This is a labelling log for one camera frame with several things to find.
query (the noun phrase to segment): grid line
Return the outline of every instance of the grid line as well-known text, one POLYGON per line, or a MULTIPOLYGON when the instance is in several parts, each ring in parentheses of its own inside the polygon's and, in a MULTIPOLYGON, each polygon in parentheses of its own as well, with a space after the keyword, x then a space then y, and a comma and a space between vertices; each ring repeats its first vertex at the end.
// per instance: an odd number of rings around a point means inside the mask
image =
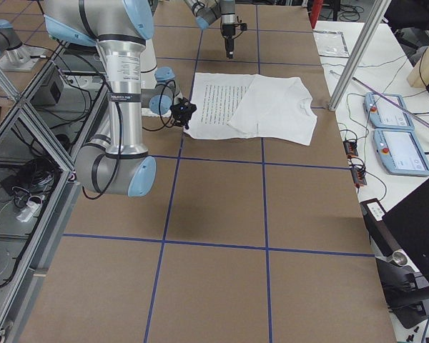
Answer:
MULTIPOLYGON (((257 68, 260 74, 260 40, 259 40, 259 11, 256 5, 256 35, 257 35, 257 68)), ((267 319, 269 331, 269 343, 273 343, 273 321, 272 321, 272 290, 270 286, 270 253, 269 253, 269 228, 267 221, 267 182, 265 179, 265 150, 264 139, 260 139, 261 165, 262 165, 262 198, 264 206, 264 236, 265 236, 265 274, 267 284, 267 319)))
POLYGON ((294 254, 316 254, 316 255, 332 255, 332 256, 344 256, 344 257, 375 257, 374 254, 366 254, 362 252, 334 252, 330 250, 311 250, 311 249, 295 249, 295 248, 279 248, 279 247, 256 247, 252 245, 241 245, 241 244, 223 244, 223 243, 209 243, 209 242, 189 242, 189 241, 178 241, 174 239, 153 239, 153 238, 140 238, 140 237, 121 237, 121 236, 105 236, 97 234, 77 234, 77 233, 64 233, 64 237, 74 238, 85 238, 85 239, 111 239, 116 241, 128 241, 128 242, 144 242, 144 243, 165 243, 173 245, 189 245, 196 247, 213 247, 213 248, 225 248, 225 249, 243 249, 243 250, 262 250, 268 249, 269 252, 286 252, 294 254))
MULTIPOLYGON (((199 46, 197 48, 197 58, 200 55, 200 46, 202 45, 202 37, 203 37, 203 31, 200 32, 199 46)), ((194 65, 194 76, 192 78, 192 88, 193 88, 193 85, 194 85, 195 71, 196 70, 197 70, 197 62, 195 62, 195 65, 194 65)), ((180 141, 180 144, 179 144, 177 165, 176 165, 175 170, 174 170, 172 192, 170 193, 169 207, 168 207, 168 210, 167 210, 167 217, 165 219, 165 228, 164 228, 164 233, 162 235, 162 243, 161 243, 161 247, 160 247, 159 260, 157 262, 156 276, 154 278, 154 285, 153 285, 153 289, 152 289, 151 302, 149 304, 148 319, 147 319, 146 330, 144 332, 144 339, 143 339, 144 343, 148 342, 149 329, 151 327, 152 312, 153 312, 153 309, 154 309, 154 301, 156 299, 157 285, 159 283, 159 276, 160 276, 160 270, 161 270, 161 266, 162 266, 162 259, 163 259, 163 256, 164 256, 164 248, 165 248, 165 243, 166 243, 166 238, 167 238, 167 231, 168 231, 168 227, 169 227, 170 214, 172 213, 174 191, 175 191, 175 188, 176 188, 176 185, 177 185, 178 169, 179 169, 179 163, 181 161, 181 153, 182 153, 182 150, 183 150, 183 144, 184 144, 184 135, 182 133, 181 134, 181 141, 180 141)))
MULTIPOLYGON (((239 163, 239 164, 259 164, 261 161, 241 161, 235 159, 205 159, 202 157, 184 157, 184 156, 165 156, 165 155, 151 155, 160 159, 182 159, 187 161, 206 161, 206 162, 222 162, 222 163, 239 163)), ((263 162, 266 166, 293 166, 299 168, 316 168, 316 169, 336 169, 336 170, 350 170, 348 166, 317 166, 313 164, 293 164, 293 163, 280 163, 280 162, 263 162)))

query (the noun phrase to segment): metal pole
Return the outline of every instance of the metal pole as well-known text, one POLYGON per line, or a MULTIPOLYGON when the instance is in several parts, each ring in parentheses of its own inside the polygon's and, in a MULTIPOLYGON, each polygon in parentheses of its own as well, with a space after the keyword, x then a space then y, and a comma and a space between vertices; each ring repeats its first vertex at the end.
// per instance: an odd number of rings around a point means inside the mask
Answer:
POLYGON ((0 87, 5 91, 6 95, 11 100, 18 101, 19 100, 19 92, 16 87, 9 81, 3 71, 0 69, 0 87))
POLYGON ((342 76, 340 77, 337 86, 330 98, 329 110, 334 111, 342 100, 343 94, 348 88, 352 76, 356 72, 360 60, 362 59, 365 50, 367 49, 370 40, 372 39, 378 24, 381 22, 386 9, 389 7, 391 0, 375 0, 373 8, 369 13, 369 17, 364 24, 363 30, 360 32, 359 38, 356 41, 355 47, 352 50, 352 55, 348 59, 346 67, 343 69, 342 76))

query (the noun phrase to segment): label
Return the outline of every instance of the label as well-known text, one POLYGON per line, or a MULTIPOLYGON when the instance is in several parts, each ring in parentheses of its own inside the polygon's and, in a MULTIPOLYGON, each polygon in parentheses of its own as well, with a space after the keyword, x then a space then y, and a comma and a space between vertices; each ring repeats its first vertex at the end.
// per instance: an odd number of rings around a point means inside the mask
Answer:
POLYGON ((383 216, 385 212, 381 209, 380 205, 377 202, 370 202, 367 204, 370 212, 372 212, 373 217, 377 220, 377 222, 381 222, 383 220, 383 216))
POLYGON ((142 95, 130 93, 109 93, 108 100, 113 102, 140 102, 142 100, 142 95))
POLYGON ((140 82, 140 58, 108 55, 107 74, 108 81, 140 82))

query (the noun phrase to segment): cardboard surface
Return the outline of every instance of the cardboard surface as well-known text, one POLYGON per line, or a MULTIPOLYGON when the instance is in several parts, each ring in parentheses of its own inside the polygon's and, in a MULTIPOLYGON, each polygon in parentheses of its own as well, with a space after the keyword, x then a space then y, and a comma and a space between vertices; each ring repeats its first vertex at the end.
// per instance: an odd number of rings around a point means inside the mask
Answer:
POLYGON ((64 237, 19 342, 142 342, 159 249, 64 237))
POLYGON ((396 342, 375 260, 270 252, 273 342, 396 342))
POLYGON ((306 9, 238 10, 250 31, 227 60, 219 23, 201 33, 182 1, 160 1, 159 66, 185 96, 195 71, 301 77, 312 145, 145 132, 153 189, 79 198, 21 343, 395 341, 306 9))

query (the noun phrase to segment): white table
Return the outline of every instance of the white table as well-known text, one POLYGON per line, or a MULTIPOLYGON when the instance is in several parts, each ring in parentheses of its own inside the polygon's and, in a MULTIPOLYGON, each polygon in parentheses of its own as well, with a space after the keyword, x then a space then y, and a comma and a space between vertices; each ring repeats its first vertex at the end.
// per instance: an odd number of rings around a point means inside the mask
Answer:
MULTIPOLYGON (((345 37, 348 51, 351 53, 362 27, 362 23, 319 21, 315 29, 319 31, 341 31, 345 37)), ((413 67, 404 55, 405 54, 403 50, 395 40, 395 37, 393 36, 390 28, 385 24, 381 24, 379 25, 378 30, 375 33, 373 40, 370 42, 368 50, 360 63, 360 66, 373 67, 358 68, 355 76, 377 91, 385 91, 386 86, 394 79, 394 82, 388 87, 386 91, 387 93, 401 94, 402 96, 417 94, 424 89, 416 89, 408 85, 406 78, 413 67), (397 61, 385 64, 383 66, 376 66, 387 61, 392 61, 401 56, 403 57, 397 61)), ((325 78, 329 92, 332 93, 335 86, 337 85, 337 77, 334 74, 331 74, 330 71, 333 70, 338 74, 341 74, 343 71, 343 66, 330 66, 329 64, 345 65, 347 59, 325 56, 321 56, 320 58, 322 66, 325 70, 325 78)), ((347 108, 347 94, 356 93, 364 95, 367 92, 368 90, 357 82, 352 81, 350 83, 336 111, 337 121, 341 123, 340 129, 344 129, 344 125, 346 125, 348 129, 353 130, 359 137, 365 135, 365 129, 349 118, 349 111, 347 108)), ((348 100, 351 110, 351 117, 354 120, 365 124, 367 116, 365 115, 365 111, 363 109, 364 99, 361 96, 350 95, 348 100)), ((412 112, 428 112, 429 95, 427 92, 424 92, 416 96, 405 97, 405 104, 412 112)), ((429 116, 424 116, 423 118, 429 122, 429 116)), ((421 147, 424 151, 429 151, 429 129, 425 128, 422 124, 417 123, 416 121, 414 121, 414 125, 415 133, 418 136, 421 147)), ((389 210, 403 198, 405 198, 409 193, 411 193, 411 191, 422 184, 426 178, 403 177, 388 174, 382 166, 378 158, 378 154, 373 146, 372 125, 368 124, 368 128, 370 130, 370 134, 368 134, 368 137, 365 140, 365 154, 364 140, 360 140, 358 142, 357 150, 359 152, 360 158, 365 161, 367 171, 376 175, 386 183, 388 191, 381 203, 386 210, 389 210)), ((353 135, 348 134, 347 137, 353 138, 353 135)), ((370 175, 366 176, 366 180, 368 185, 360 188, 358 194, 359 201, 361 202, 363 200, 375 197, 380 199, 384 194, 384 186, 370 175)), ((414 334, 414 342, 420 342, 425 322, 419 324, 420 330, 418 333, 415 333, 413 332, 413 329, 405 329, 393 314, 391 315, 391 320, 393 322, 396 338, 398 341, 405 341, 409 334, 414 334)))

